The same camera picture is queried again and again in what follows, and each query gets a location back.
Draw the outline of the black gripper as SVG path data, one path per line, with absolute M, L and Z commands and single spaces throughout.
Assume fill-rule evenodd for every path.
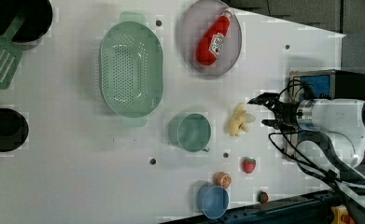
M 273 106 L 275 119 L 264 119 L 261 123 L 268 127 L 276 128 L 276 130 L 286 131 L 299 127 L 297 122 L 296 104 L 282 103 L 278 101 L 278 94 L 274 92 L 265 92 L 261 95 L 250 99 L 250 105 L 264 105 L 266 107 Z

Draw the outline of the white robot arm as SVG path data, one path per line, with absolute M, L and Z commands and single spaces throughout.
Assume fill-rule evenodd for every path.
M 357 99 L 310 99 L 283 103 L 278 93 L 265 92 L 248 101 L 264 105 L 274 119 L 264 125 L 280 131 L 299 129 L 325 134 L 333 144 L 336 156 L 348 166 L 361 164 L 365 154 L 365 101 Z

